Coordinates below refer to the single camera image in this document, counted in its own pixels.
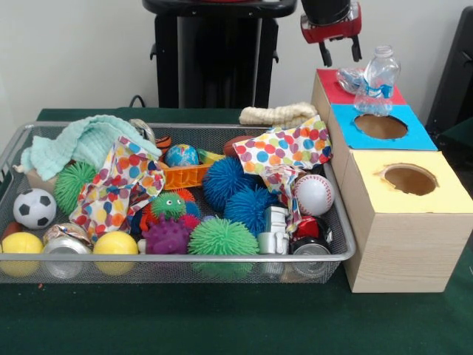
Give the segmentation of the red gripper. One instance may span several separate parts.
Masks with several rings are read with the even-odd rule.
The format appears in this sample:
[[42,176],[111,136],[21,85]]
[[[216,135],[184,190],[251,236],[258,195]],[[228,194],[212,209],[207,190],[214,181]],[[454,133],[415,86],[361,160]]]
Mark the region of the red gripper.
[[333,65],[330,51],[324,43],[326,40],[338,41],[350,38],[353,42],[351,52],[354,62],[359,62],[362,59],[358,40],[361,27],[361,5],[357,1],[351,1],[347,16],[334,24],[314,25],[309,22],[305,14],[300,18],[300,28],[305,41],[308,44],[319,43],[322,61],[326,67]]

